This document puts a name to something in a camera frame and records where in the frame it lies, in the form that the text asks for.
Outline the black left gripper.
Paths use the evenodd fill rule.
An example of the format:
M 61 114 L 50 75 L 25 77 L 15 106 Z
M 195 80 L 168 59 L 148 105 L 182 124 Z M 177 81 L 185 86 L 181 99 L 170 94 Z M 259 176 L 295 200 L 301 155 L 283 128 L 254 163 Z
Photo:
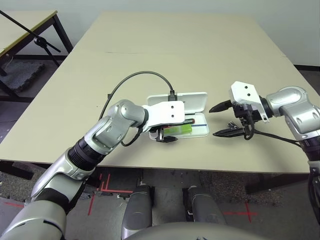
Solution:
M 152 137 L 155 139 L 156 142 L 163 142 L 163 143 L 171 143 L 178 140 L 178 138 L 175 136 L 164 137 L 163 125 L 155 126 L 152 128 Z

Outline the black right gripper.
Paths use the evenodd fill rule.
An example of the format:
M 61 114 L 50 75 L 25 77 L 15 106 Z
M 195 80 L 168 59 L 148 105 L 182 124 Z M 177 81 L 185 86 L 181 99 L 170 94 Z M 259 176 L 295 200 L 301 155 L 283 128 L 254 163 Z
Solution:
M 251 104 L 232 104 L 230 100 L 220 102 L 213 106 L 209 112 L 218 113 L 233 108 L 234 116 L 238 118 L 242 125 L 251 125 L 260 120 L 260 113 L 258 110 L 253 110 Z M 215 137 L 238 137 L 244 136 L 243 128 L 227 128 L 219 130 L 212 134 Z

